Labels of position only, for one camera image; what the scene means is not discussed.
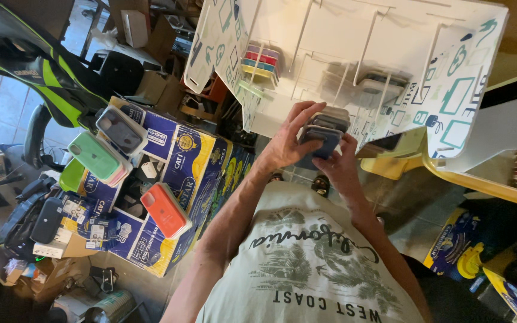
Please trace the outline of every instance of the black case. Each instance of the black case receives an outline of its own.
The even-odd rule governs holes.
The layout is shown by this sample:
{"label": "black case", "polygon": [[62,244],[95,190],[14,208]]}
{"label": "black case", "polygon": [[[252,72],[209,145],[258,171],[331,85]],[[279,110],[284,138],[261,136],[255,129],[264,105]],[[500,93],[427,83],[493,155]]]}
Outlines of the black case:
{"label": "black case", "polygon": [[63,203],[61,203],[60,198],[48,198],[39,212],[39,217],[29,237],[38,243],[50,243],[53,241],[61,224],[62,210]]}

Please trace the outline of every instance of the hand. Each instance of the hand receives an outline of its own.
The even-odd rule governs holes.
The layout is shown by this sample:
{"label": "hand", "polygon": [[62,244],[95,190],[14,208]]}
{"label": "hand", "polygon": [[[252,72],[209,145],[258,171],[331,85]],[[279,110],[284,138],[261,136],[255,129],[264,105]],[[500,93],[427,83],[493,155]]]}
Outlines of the hand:
{"label": "hand", "polygon": [[338,144],[342,155],[335,150],[327,160],[313,158],[312,163],[325,173],[330,183],[348,203],[352,198],[360,198],[360,195],[363,194],[356,171],[357,141],[353,136],[346,133]]}
{"label": "hand", "polygon": [[296,136],[305,122],[325,107],[326,102],[306,101],[295,103],[287,119],[264,148],[257,161],[265,166],[269,172],[273,172],[277,168],[298,162],[307,153],[322,147],[322,141],[320,140],[311,140],[299,145]]}

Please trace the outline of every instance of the foot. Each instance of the foot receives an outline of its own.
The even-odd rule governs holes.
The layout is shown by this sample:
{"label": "foot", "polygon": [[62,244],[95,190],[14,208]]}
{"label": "foot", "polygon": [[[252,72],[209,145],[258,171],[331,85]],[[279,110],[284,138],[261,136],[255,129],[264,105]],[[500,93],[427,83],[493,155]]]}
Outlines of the foot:
{"label": "foot", "polygon": [[330,181],[326,175],[318,175],[310,185],[310,188],[322,195],[323,197],[329,196]]}
{"label": "foot", "polygon": [[270,179],[268,180],[268,182],[274,182],[275,180],[280,180],[281,182],[284,182],[284,179],[283,179],[283,174],[281,173],[273,173],[271,176],[270,176]]}

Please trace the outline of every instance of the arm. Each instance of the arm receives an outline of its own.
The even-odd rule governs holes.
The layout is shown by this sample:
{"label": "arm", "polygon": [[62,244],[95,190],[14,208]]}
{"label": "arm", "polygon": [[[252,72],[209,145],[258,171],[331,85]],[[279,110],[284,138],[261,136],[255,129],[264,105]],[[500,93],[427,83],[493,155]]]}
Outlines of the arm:
{"label": "arm", "polygon": [[194,322],[197,319],[212,288],[245,238],[270,174],[322,146],[320,141],[299,145],[296,136],[302,125],[325,106],[326,103],[308,101],[292,107],[279,131],[207,228],[191,267],[167,305],[161,322]]}
{"label": "arm", "polygon": [[341,198],[346,202],[352,225],[374,247],[392,277],[412,298],[424,320],[431,322],[426,298],[424,298],[416,277],[402,255],[388,239],[382,224],[378,222],[370,204],[364,197],[355,167],[356,139],[346,134],[339,144],[342,155],[334,151],[328,160],[314,158],[314,165],[328,176]]}

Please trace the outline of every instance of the white t-shirt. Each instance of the white t-shirt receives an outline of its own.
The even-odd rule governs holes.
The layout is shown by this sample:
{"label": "white t-shirt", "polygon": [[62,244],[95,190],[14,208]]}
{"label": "white t-shirt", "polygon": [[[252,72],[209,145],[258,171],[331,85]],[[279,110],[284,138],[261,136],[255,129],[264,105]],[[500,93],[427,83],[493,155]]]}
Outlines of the white t-shirt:
{"label": "white t-shirt", "polygon": [[308,187],[269,183],[197,322],[423,322],[350,223]]}

